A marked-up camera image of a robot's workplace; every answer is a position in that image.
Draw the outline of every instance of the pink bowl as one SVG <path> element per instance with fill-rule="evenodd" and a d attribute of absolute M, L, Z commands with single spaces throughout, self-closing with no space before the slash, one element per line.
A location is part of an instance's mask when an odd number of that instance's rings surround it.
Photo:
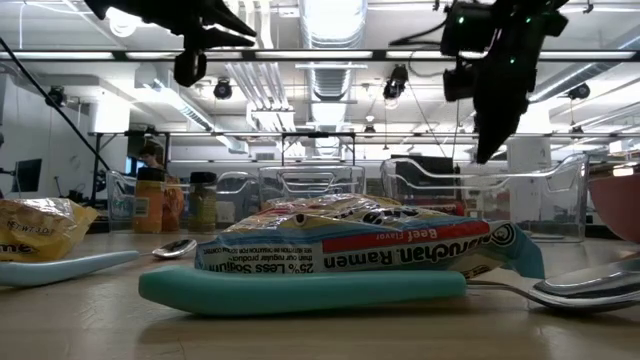
<path fill-rule="evenodd" d="M 589 182 L 598 216 L 616 235 L 640 243 L 640 174 Z"/>

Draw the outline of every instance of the red label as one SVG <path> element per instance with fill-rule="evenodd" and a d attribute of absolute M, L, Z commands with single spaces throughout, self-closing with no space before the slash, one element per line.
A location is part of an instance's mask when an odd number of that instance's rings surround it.
<path fill-rule="evenodd" d="M 418 230 L 394 231 L 324 240 L 322 242 L 322 250 L 326 254 L 394 245 L 419 244 L 479 236 L 488 234 L 489 230 L 489 224 L 484 221 L 470 221 L 463 224 L 425 227 Z"/>

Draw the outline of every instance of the plastic bag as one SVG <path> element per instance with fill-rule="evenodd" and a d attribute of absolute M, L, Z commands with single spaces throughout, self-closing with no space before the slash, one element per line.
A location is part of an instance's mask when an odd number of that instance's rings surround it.
<path fill-rule="evenodd" d="M 198 245 L 195 267 L 236 273 L 452 270 L 505 266 L 544 278 L 540 249 L 516 225 L 358 194 L 274 200 Z"/>
<path fill-rule="evenodd" d="M 0 261 L 59 260 L 97 216 L 69 199 L 0 200 Z"/>

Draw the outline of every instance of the glass jar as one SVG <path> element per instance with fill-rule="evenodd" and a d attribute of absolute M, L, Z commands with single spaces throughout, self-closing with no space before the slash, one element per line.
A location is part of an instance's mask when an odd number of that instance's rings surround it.
<path fill-rule="evenodd" d="M 216 174 L 192 172 L 189 187 L 190 232 L 214 232 L 216 229 Z"/>

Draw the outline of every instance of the spoon head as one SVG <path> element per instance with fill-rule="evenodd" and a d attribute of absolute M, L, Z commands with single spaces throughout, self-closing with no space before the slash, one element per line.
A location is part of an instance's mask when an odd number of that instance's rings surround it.
<path fill-rule="evenodd" d="M 174 241 L 151 252 L 159 259 L 175 259 L 196 248 L 198 242 L 193 239 Z"/>
<path fill-rule="evenodd" d="M 549 306 L 608 311 L 640 304 L 640 258 L 562 274 L 533 286 Z"/>

